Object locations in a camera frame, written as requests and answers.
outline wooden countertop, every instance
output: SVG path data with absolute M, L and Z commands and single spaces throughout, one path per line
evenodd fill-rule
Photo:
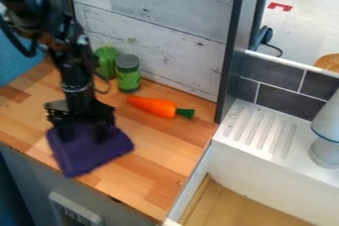
M 45 137 L 51 124 L 43 109 L 45 102 L 63 99 L 58 83 L 57 71 L 45 60 L 0 88 L 0 143 L 59 171 Z M 163 119 L 129 106 L 126 94 L 112 84 L 110 93 L 98 98 L 116 107 L 117 126 L 136 150 L 76 180 L 163 221 L 216 130 L 215 104 L 143 80 L 138 95 L 171 99 L 196 110 L 193 121 Z

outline gray tile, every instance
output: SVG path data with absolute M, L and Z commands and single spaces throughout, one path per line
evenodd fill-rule
M 258 86 L 258 82 L 239 78 L 236 97 L 254 103 Z
M 301 87 L 301 93 L 328 100 L 338 87 L 338 78 L 308 71 Z
M 301 83 L 303 69 L 254 56 L 245 56 L 241 65 L 240 75 L 297 91 Z
M 257 104 L 311 121 L 325 102 L 262 84 Z

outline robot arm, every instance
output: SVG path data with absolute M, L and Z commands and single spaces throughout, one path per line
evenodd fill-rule
M 49 120 L 63 140 L 72 137 L 72 124 L 91 122 L 97 128 L 97 141 L 114 124 L 113 108 L 95 98 L 93 73 L 96 58 L 82 27 L 65 14 L 58 0 L 0 0 L 7 8 L 0 16 L 6 37 L 25 57 L 33 57 L 37 44 L 45 45 L 60 72 L 65 100 L 45 105 Z M 32 41 L 26 49 L 16 35 Z

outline wooden floor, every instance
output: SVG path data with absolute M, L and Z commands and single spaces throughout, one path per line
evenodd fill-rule
M 183 226 L 310 226 L 297 218 L 242 196 L 208 175 L 179 223 Z

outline carrot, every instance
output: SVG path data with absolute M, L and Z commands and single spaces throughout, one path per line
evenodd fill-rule
M 187 119 L 193 119 L 194 110 L 177 109 L 176 103 L 168 100 L 154 99 L 140 96 L 128 96 L 127 100 L 133 106 L 151 112 L 161 117 L 173 118 L 176 114 Z

